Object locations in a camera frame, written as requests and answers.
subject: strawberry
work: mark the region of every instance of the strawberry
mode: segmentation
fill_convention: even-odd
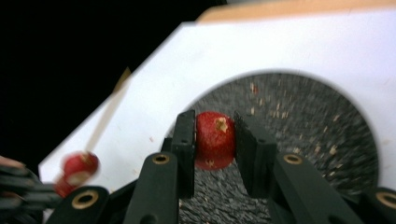
[[[55,183],[55,191],[62,197],[81,186],[99,167],[98,158],[91,152],[69,155],[64,161],[64,174]]]
[[[233,120],[216,111],[206,111],[196,118],[195,166],[218,170],[233,162],[235,128]]]

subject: dark textured surface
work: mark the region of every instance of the dark textured surface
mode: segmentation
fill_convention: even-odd
[[[254,114],[280,151],[306,156],[340,192],[356,194],[376,184],[375,142],[365,120],[344,96],[313,79],[245,77],[210,92],[191,109]],[[248,197],[234,162],[216,172],[195,170],[195,195],[180,202],[180,223],[272,222],[266,201]]]

